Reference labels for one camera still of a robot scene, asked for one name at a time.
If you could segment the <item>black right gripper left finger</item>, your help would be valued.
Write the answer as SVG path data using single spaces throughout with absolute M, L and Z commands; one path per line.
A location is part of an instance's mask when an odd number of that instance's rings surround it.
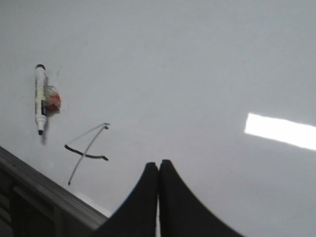
M 93 237 L 154 237 L 158 202 L 158 168 L 154 162 L 144 171 L 129 196 Z

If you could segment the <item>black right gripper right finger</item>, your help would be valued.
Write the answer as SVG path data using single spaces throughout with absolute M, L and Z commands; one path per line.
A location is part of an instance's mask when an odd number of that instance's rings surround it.
M 240 237 L 191 192 L 170 160 L 159 168 L 159 220 L 162 237 Z

